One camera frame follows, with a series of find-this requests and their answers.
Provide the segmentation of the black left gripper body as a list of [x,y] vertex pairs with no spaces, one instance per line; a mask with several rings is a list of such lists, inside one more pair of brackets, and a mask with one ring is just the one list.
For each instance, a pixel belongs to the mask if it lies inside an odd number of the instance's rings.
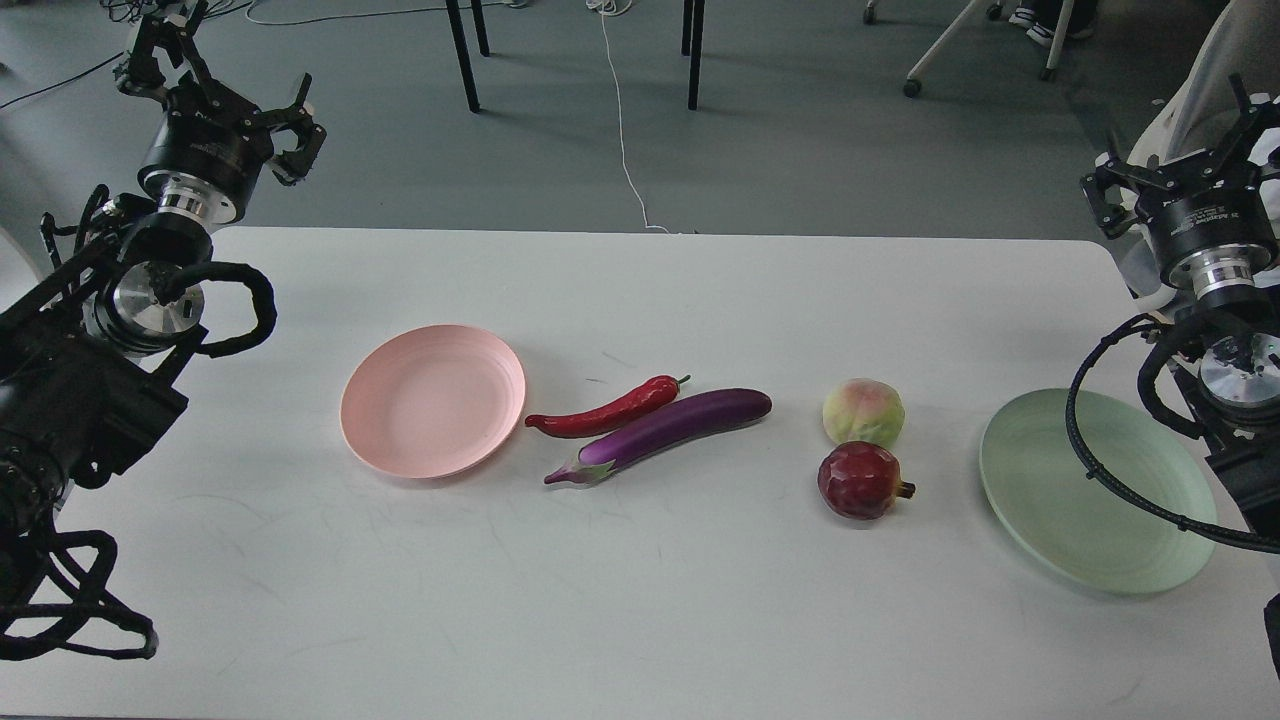
[[270,132],[255,124],[262,109],[223,85],[211,99],[197,85],[159,88],[152,99],[163,119],[137,173],[142,190],[159,200],[170,177],[193,178],[221,195],[214,222],[241,222],[274,154]]

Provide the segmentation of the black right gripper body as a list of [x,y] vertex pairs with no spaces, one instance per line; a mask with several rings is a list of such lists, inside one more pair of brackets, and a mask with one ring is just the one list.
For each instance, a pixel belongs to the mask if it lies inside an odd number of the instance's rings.
[[1277,240],[1260,186],[1274,174],[1258,165],[1206,173],[1203,165],[1166,165],[1137,201],[1162,282],[1189,282],[1193,258],[1226,250],[1251,272],[1277,260]]

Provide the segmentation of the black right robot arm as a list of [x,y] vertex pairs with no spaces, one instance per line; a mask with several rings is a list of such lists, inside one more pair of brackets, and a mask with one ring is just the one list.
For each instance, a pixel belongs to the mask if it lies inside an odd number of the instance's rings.
[[[1277,178],[1277,154],[1251,150],[1277,127],[1277,104],[1229,76],[1238,118],[1221,140],[1151,168],[1108,147],[1082,191],[1096,225],[1115,240],[1133,225],[1151,236],[1158,279],[1187,305],[1162,322],[1142,313],[1105,336],[1068,389],[1069,443],[1085,474],[1179,530],[1261,553],[1276,553],[1279,503],[1277,288],[1257,275],[1277,265],[1277,236],[1261,188]],[[1076,419],[1087,373],[1105,352],[1140,334],[1152,345],[1135,387],[1160,424],[1208,447],[1207,462],[1245,520],[1244,530],[1197,521],[1137,493],[1092,452]]]

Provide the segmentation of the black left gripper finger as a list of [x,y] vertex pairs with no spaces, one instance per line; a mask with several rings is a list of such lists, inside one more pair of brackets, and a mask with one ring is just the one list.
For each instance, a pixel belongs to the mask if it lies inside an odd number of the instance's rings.
[[[114,67],[116,90],[163,106],[211,106],[212,77],[195,46],[195,33],[207,13],[207,1],[179,1],[174,12],[143,14]],[[187,68],[172,87],[161,69],[161,55],[172,68]]]
[[[253,109],[236,123],[236,131],[250,143],[255,159],[285,187],[307,177],[326,140],[325,128],[315,120],[308,105],[312,82],[312,76],[303,73],[292,104],[273,110]],[[279,133],[292,135],[294,146],[276,151],[273,137]]]

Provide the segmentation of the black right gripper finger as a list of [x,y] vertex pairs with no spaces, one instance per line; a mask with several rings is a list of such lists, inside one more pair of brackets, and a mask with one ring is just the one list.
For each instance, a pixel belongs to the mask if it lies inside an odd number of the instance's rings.
[[1249,156],[1262,133],[1277,128],[1277,105],[1267,94],[1262,94],[1261,100],[1253,100],[1240,73],[1230,73],[1228,82],[1239,117],[1217,146],[1210,151],[1208,178],[1238,181],[1244,177],[1245,183],[1274,181],[1279,174],[1277,149],[1268,152],[1267,161],[1262,165],[1253,163]]
[[1106,133],[1105,151],[1092,173],[1082,177],[1080,188],[1106,240],[1117,240],[1135,225],[1144,227],[1151,241],[1167,238],[1162,211],[1169,200],[1169,176],[1157,156],[1142,164],[1125,161],[1115,131]]

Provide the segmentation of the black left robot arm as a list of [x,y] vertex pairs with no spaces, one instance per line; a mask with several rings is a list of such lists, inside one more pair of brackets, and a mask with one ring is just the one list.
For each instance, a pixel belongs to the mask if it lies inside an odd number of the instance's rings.
[[163,109],[138,193],[97,186],[76,222],[41,218],[52,269],[3,313],[3,657],[55,650],[151,659],[154,623],[108,589],[104,530],[56,527],[76,487],[124,474],[188,407],[175,382],[195,356],[262,345],[270,281],[214,258],[244,218],[262,170],[284,186],[326,138],[307,104],[262,109],[216,79],[195,44],[206,1],[145,3],[115,65],[116,88]]

